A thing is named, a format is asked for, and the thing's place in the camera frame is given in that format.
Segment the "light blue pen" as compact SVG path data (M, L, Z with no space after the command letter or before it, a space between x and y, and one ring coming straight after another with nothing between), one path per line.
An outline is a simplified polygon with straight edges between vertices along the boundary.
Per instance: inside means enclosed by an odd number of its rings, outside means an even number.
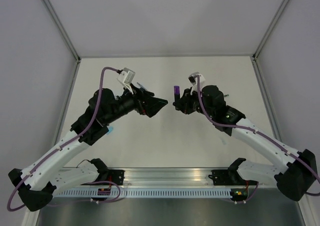
M107 132L107 134L110 134L112 131L113 131L113 127L112 126L110 126L109 128L108 128L108 132Z

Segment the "black purple highlighter pen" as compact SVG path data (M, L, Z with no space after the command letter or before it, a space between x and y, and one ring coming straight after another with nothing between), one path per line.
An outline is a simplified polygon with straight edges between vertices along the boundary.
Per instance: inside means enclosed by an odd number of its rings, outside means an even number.
M180 87L179 86L174 86L173 91L174 91L174 102L173 102L173 105L175 106L176 110L179 110L178 101L180 99Z

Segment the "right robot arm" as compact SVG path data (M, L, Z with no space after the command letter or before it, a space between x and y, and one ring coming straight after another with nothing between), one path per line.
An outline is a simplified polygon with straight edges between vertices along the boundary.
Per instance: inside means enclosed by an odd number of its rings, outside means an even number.
M266 165L238 158L228 168L231 183L247 180L276 186L293 201L309 194L309 188L319 179L316 157L311 151L299 151L266 135L242 112L228 106L217 86L205 86L200 91L187 88L183 93L175 86L173 91L176 110L186 115L203 114L217 130L244 142L271 162Z

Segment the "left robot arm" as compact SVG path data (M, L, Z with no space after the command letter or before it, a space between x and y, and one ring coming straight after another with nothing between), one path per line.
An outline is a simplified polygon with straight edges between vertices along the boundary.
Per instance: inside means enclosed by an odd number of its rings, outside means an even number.
M100 88L88 101L84 114L71 125L70 131L45 155L24 169L12 169L8 176L23 202L30 211L42 209L59 193L81 184L105 184L110 170L99 158L85 166L61 172L71 159L93 146L104 137L114 121L137 111L140 115L155 116L168 101L155 97L144 88L125 89L121 96L112 90Z

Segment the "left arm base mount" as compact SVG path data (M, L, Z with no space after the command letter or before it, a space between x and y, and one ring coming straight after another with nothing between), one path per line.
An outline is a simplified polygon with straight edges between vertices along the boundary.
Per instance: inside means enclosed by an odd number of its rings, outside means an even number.
M102 181L111 181L117 185L123 185L123 181L125 178L125 171L122 169L111 169L107 167L107 165L99 158L95 158L92 160L85 159L84 161L89 162L94 165L98 172L98 177L95 182L99 182L98 185L109 185L110 183L102 183Z

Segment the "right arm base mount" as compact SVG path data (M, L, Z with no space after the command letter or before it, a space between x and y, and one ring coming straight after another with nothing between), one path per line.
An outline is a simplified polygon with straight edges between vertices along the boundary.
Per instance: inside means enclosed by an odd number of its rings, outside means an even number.
M251 186L257 185L257 181L244 180L237 170L241 163L246 162L245 158L238 158L227 169L214 169L208 175L215 186Z

